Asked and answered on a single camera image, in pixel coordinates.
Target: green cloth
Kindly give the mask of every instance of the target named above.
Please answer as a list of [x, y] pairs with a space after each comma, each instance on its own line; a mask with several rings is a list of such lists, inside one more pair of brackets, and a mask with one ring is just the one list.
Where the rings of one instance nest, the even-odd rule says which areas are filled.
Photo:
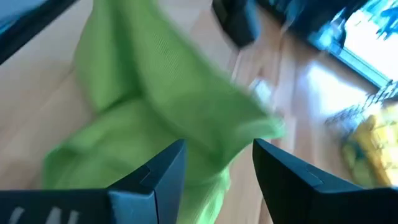
[[98, 117], [49, 153], [46, 189], [106, 187], [183, 138], [178, 223], [213, 223], [231, 161], [254, 138], [282, 134], [281, 120], [233, 87], [154, 1], [95, 0], [76, 71]]

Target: wooden floor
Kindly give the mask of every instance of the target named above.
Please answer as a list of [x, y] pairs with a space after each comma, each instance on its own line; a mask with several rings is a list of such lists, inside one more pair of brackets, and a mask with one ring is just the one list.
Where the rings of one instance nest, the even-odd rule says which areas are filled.
[[[289, 34], [281, 35], [278, 23], [264, 13], [259, 13], [261, 38], [238, 51], [220, 31], [209, 0], [159, 0], [159, 4], [232, 81], [245, 89], [255, 78], [267, 81], [270, 106], [283, 114], [287, 126], [287, 135], [272, 143], [349, 179], [338, 145], [323, 122], [374, 91], [370, 84], [329, 56]], [[0, 189], [36, 188], [44, 154], [94, 118], [72, 63], [91, 7], [91, 0], [80, 0], [0, 66]], [[231, 179], [217, 223], [270, 223], [250, 146], [231, 166]]]

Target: black object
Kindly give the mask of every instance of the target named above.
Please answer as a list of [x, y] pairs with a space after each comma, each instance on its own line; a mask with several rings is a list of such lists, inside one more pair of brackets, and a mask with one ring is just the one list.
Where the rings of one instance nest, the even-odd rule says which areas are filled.
[[275, 224], [398, 223], [396, 189], [362, 189], [261, 139], [253, 162]]
[[0, 65], [74, 2], [76, 0], [47, 0], [37, 9], [21, 15], [6, 31], [0, 32]]
[[214, 0], [213, 12], [238, 48], [253, 43], [260, 34], [254, 0]]
[[0, 223], [174, 224], [185, 153], [176, 141], [106, 189], [0, 191]]

